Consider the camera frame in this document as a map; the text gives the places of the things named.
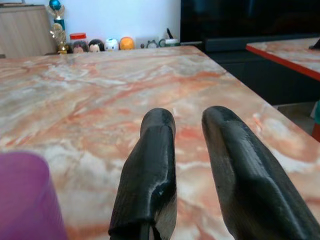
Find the gray floor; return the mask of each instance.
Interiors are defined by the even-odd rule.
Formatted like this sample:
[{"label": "gray floor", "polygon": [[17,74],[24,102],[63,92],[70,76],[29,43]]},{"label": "gray floor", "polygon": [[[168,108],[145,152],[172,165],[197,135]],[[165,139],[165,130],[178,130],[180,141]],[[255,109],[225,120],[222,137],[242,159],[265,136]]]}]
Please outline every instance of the gray floor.
[{"label": "gray floor", "polygon": [[310,114],[314,106],[315,102],[306,102],[279,106],[278,111],[311,135],[315,121],[310,117]]}]

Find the black television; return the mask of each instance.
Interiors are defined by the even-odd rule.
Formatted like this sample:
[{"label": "black television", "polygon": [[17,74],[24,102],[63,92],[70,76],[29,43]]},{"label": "black television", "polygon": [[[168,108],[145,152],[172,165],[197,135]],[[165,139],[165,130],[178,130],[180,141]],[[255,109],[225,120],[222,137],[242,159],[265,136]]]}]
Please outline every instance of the black television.
[{"label": "black television", "polygon": [[181,42],[320,33],[320,0],[181,0]]}]

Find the purple object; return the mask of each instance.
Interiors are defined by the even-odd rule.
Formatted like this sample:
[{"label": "purple object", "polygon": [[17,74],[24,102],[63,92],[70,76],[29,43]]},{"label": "purple object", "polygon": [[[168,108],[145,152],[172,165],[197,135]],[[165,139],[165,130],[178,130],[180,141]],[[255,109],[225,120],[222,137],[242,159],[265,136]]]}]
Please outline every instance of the purple object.
[{"label": "purple object", "polygon": [[0,240],[66,240],[46,161],[28,152],[0,154]]}]

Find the marble table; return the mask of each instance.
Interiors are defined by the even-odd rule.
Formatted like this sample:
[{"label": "marble table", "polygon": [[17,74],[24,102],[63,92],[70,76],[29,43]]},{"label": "marble table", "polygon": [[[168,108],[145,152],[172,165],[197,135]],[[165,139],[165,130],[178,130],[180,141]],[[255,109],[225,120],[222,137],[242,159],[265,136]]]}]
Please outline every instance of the marble table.
[{"label": "marble table", "polygon": [[0,151],[45,157],[71,240],[105,240],[122,166],[144,114],[176,122],[173,240],[232,240],[201,127],[222,105],[271,150],[320,221],[320,145],[194,47],[0,60]]},{"label": "marble table", "polygon": [[320,81],[320,50],[311,50],[319,38],[249,43],[246,49]]}]

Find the black grip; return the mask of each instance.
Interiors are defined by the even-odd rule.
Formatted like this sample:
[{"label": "black grip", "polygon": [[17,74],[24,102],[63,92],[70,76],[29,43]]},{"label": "black grip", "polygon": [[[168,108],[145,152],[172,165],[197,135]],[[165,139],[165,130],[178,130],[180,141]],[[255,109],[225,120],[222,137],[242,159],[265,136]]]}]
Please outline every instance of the black grip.
[{"label": "black grip", "polygon": [[230,109],[213,106],[202,129],[223,220],[236,240],[319,240],[320,227],[269,149]]},{"label": "black grip", "polygon": [[142,226],[147,225],[156,240],[171,238],[177,218],[175,133],[168,110],[155,108],[144,116],[140,139],[122,169],[111,236],[140,239]]}]

